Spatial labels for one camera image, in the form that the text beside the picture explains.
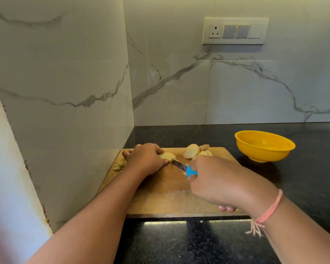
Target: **pink thread bracelet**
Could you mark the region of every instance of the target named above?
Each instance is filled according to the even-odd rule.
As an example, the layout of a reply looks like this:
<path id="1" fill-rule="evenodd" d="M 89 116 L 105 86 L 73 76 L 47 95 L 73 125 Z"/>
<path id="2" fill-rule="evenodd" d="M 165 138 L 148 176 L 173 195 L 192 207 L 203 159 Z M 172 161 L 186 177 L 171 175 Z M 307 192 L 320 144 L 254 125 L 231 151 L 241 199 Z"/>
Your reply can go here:
<path id="1" fill-rule="evenodd" d="M 267 219 L 274 213 L 277 206 L 279 205 L 281 198 L 283 196 L 283 192 L 281 189 L 279 189 L 279 195 L 277 196 L 275 202 L 269 207 L 269 209 L 258 219 L 251 219 L 251 230 L 246 233 L 252 233 L 254 236 L 257 233 L 259 237 L 262 237 L 264 235 L 261 234 L 260 228 L 265 228 L 263 225 L 264 222 L 267 221 Z"/>

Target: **blue knife handle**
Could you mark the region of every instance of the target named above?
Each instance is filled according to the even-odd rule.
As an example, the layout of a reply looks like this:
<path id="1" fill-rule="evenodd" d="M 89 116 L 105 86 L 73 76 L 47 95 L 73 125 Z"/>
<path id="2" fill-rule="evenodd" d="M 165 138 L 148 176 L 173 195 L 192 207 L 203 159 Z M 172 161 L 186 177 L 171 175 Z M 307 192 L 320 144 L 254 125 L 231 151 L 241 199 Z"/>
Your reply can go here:
<path id="1" fill-rule="evenodd" d="M 196 175 L 196 176 L 198 176 L 198 172 L 196 172 L 196 171 L 194 171 L 193 169 L 191 169 L 191 167 L 190 166 L 187 166 L 187 178 L 189 179 L 189 176 L 191 176 L 191 175 Z"/>

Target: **yellow bowl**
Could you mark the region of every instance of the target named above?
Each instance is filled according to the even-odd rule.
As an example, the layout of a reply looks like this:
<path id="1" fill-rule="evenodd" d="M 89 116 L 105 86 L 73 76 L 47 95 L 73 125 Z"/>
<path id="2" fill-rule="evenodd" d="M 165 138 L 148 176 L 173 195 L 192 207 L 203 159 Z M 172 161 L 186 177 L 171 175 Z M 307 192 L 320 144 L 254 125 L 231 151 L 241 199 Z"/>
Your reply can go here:
<path id="1" fill-rule="evenodd" d="M 256 162 L 284 159 L 296 145 L 277 134 L 260 131 L 241 131 L 235 134 L 238 149 Z"/>

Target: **person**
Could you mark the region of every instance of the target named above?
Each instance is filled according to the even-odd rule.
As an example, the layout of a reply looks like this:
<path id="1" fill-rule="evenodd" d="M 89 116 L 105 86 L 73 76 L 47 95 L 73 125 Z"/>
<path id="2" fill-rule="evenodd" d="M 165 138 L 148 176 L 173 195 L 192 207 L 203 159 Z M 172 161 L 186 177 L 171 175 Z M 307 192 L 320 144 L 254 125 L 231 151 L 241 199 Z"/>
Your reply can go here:
<path id="1" fill-rule="evenodd" d="M 120 241 L 127 208 L 137 187 L 167 160 L 156 144 L 124 150 L 125 168 L 76 216 L 58 230 L 28 261 L 32 263 L 112 263 Z M 192 192 L 219 205 L 236 207 L 253 219 L 276 203 L 279 190 L 267 179 L 228 160 L 199 156 L 190 163 L 198 176 L 189 178 Z M 264 222 L 267 236 L 280 261 L 330 263 L 330 234 L 288 198 L 282 197 Z"/>

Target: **countertop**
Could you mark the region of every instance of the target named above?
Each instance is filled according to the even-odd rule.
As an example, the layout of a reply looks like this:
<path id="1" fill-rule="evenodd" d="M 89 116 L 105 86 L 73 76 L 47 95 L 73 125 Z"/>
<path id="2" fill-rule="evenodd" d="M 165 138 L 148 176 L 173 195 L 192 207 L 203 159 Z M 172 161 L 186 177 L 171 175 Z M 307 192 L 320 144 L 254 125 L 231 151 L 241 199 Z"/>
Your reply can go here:
<path id="1" fill-rule="evenodd" d="M 254 163 L 236 146 L 234 134 L 245 129 L 285 136 L 297 147 L 282 161 Z M 136 127 L 125 148 L 147 142 L 225 147 L 330 233 L 330 122 Z M 245 234 L 248 217 L 163 220 L 127 219 L 115 263 L 280 263 L 265 237 Z"/>

